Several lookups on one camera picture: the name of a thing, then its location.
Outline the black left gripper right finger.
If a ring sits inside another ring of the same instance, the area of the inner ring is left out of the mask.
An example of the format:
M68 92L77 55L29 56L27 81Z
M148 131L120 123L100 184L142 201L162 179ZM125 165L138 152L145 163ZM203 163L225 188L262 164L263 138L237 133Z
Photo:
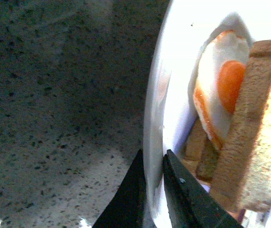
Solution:
M242 227L207 193L172 150L164 155L163 177L172 227Z

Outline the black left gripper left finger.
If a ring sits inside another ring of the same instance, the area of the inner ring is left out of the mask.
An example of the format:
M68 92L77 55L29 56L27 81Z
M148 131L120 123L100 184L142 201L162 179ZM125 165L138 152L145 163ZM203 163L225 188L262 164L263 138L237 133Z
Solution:
M94 228L141 228L145 215L146 182L143 151L138 150L113 199L93 224Z

